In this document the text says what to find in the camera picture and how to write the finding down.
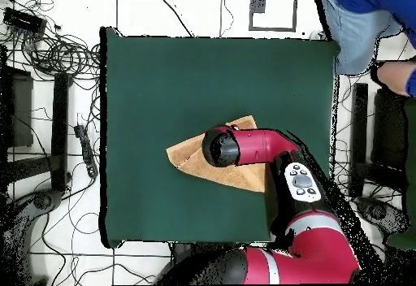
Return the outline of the person's hand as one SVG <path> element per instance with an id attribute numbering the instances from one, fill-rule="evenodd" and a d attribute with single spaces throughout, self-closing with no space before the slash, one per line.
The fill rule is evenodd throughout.
<path id="1" fill-rule="evenodd" d="M 406 85 L 414 69 L 412 62 L 386 62 L 377 70 L 377 76 L 394 93 L 408 97 Z"/>

